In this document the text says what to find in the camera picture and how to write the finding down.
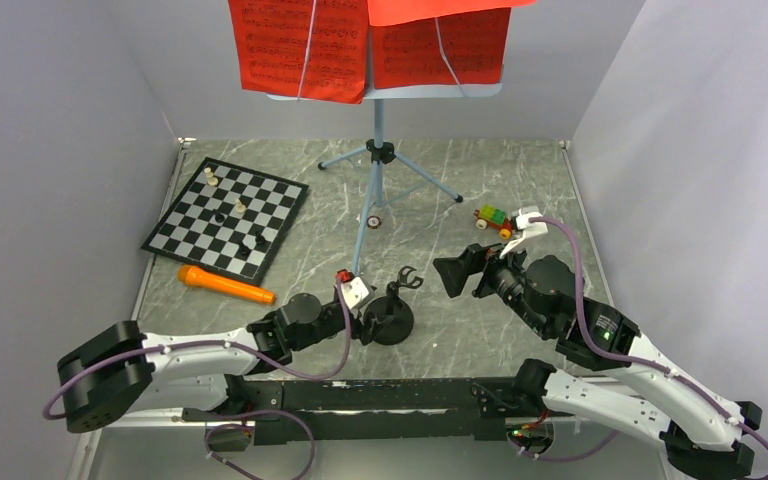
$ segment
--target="gray wall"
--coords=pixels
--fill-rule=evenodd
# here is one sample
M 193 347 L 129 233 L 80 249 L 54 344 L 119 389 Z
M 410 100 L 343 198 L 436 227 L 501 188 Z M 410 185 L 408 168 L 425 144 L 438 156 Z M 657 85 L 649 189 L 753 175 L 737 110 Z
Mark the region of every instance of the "gray wall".
M 768 1 L 647 1 L 573 166 L 617 305 L 768 438 Z
M 102 4 L 0 0 L 0 480 L 65 475 L 55 362 L 130 315 L 176 145 Z
M 372 105 L 277 102 L 240 89 L 228 2 L 107 0 L 172 128 L 197 138 L 368 138 Z M 515 10 L 502 93 L 395 100 L 387 134 L 572 137 L 643 0 L 545 0 Z

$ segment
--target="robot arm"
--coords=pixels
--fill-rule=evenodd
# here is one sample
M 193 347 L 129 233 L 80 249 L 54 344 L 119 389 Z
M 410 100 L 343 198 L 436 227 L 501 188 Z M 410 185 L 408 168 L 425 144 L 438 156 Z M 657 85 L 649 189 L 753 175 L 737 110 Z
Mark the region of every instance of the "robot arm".
M 386 322 L 356 314 L 373 299 L 373 288 L 341 274 L 348 319 L 336 292 L 325 305 L 301 293 L 263 319 L 225 333 L 168 336 L 141 332 L 135 321 L 111 326 L 57 363 L 68 431 L 95 430 L 148 409 L 237 414 L 250 400 L 244 375 L 289 364 L 292 352 L 336 335 L 346 322 L 364 345 L 375 340 Z
M 634 322 L 609 305 L 585 298 L 587 333 L 599 349 L 614 354 L 614 358 L 597 354 L 576 322 L 573 273 L 554 256 L 537 260 L 525 269 L 522 263 L 526 253 L 520 250 L 521 245 L 508 248 L 473 244 L 457 258 L 435 259 L 434 267 L 450 297 L 460 295 L 467 278 L 480 273 L 474 297 L 498 295 L 542 339 L 555 340 L 556 351 L 568 360 L 617 379 L 644 400 L 641 403 L 602 390 L 531 359 L 523 364 L 511 386 L 514 397 L 599 421 L 659 445 L 666 449 L 676 468 L 695 478 L 737 478 L 750 473 L 754 453 L 740 443 L 743 430 L 738 424 L 753 430 L 760 426 L 761 410 L 756 405 L 735 403 L 699 386 L 655 348 Z M 628 356 L 656 362 L 669 373 L 615 359 Z M 727 413 L 725 418 L 685 382 L 694 383 L 711 396 Z

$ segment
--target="tripod leg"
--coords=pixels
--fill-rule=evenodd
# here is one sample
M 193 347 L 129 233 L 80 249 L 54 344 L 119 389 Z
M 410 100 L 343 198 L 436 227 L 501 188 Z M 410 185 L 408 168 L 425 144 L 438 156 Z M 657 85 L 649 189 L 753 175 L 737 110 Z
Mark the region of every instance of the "tripod leg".
M 358 275 L 360 265 L 360 250 L 363 248 L 363 236 L 366 234 L 366 219 L 369 217 L 369 209 L 372 207 L 372 192 L 377 188 L 378 177 L 381 175 L 381 162 L 373 162 L 369 173 L 369 183 L 366 185 L 366 200 L 363 202 L 363 210 L 360 214 L 358 226 L 358 239 L 355 242 L 355 256 L 352 259 L 352 273 Z
M 432 177 L 431 174 L 426 172 L 425 170 L 423 170 L 422 167 L 420 167 L 419 165 L 413 163 L 413 161 L 411 159 L 409 159 L 408 157 L 402 155 L 399 152 L 396 152 L 396 159 L 398 159 L 400 162 L 402 162 L 405 165 L 407 165 L 408 168 L 410 168 L 414 172 L 418 173 L 422 178 L 424 178 L 424 179 L 428 180 L 429 182 L 433 183 L 434 186 L 436 186 L 440 190 L 443 190 L 443 192 L 445 192 L 446 195 L 452 197 L 456 202 L 458 202 L 458 203 L 463 202 L 463 197 L 462 196 L 460 196 L 457 192 L 455 192 L 451 188 L 447 187 L 446 185 L 443 185 L 443 183 L 441 183 L 436 178 Z
M 334 165 L 337 162 L 342 162 L 343 160 L 346 160 L 348 158 L 352 158 L 355 155 L 360 155 L 361 153 L 366 151 L 366 147 L 360 147 L 352 150 L 349 153 L 344 153 L 340 155 L 337 158 L 332 158 L 331 160 L 328 160 L 327 162 L 319 162 L 317 167 L 319 167 L 320 170 L 325 170 L 326 168 L 330 167 L 331 165 Z

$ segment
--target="gray marble floor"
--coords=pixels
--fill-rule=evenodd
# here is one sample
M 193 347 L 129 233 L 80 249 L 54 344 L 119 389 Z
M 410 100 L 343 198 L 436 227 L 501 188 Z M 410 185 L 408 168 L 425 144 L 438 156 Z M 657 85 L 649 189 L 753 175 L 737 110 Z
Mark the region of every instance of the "gray marble floor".
M 219 158 L 310 185 L 310 195 L 284 241 L 263 287 L 284 302 L 299 292 L 330 299 L 334 274 L 350 268 L 358 215 L 366 192 L 370 163 L 341 162 L 320 171 L 316 164 L 350 151 L 361 140 L 198 141 L 184 161 L 178 189 L 205 156 Z M 432 185 L 374 213 L 383 225 L 369 230 L 361 271 L 373 285 L 384 287 L 403 265 L 412 265 L 425 284 L 403 295 L 416 317 L 411 336 L 400 345 L 352 345 L 348 365 L 339 378 L 435 378 L 512 375 L 527 357 L 559 367 L 565 360 L 542 342 L 496 297 L 476 300 L 468 292 L 446 296 L 431 261 L 456 256 L 474 242 L 499 239 L 494 230 L 478 230 L 472 212 L 489 203 L 506 211 L 536 205 L 570 225 L 585 254 L 587 295 L 605 301 L 592 242 L 587 236 L 563 155 L 556 142 L 521 140 L 413 140 L 397 149 L 464 197 L 457 204 Z M 384 168 L 386 196 L 395 196 L 421 179 L 404 165 Z M 558 231 L 532 240 L 529 260 L 554 254 L 571 264 L 572 254 Z M 179 264 L 158 257 L 139 314 L 143 330 L 169 335 L 216 333 L 260 319 L 271 308 L 210 291 L 183 286 Z M 325 340 L 294 356 L 293 367 L 319 373 L 330 370 L 341 355 L 342 341 Z M 584 373 L 567 368 L 573 373 Z M 264 376 L 288 378 L 282 373 Z

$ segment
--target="orange toy microphone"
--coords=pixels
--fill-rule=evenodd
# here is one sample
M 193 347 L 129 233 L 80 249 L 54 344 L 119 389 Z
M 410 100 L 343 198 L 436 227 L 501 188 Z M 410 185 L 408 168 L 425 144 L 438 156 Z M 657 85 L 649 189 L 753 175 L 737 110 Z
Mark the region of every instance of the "orange toy microphone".
M 268 290 L 207 273 L 199 267 L 192 265 L 184 265 L 178 269 L 178 280 L 188 287 L 208 288 L 267 305 L 275 303 L 275 294 Z

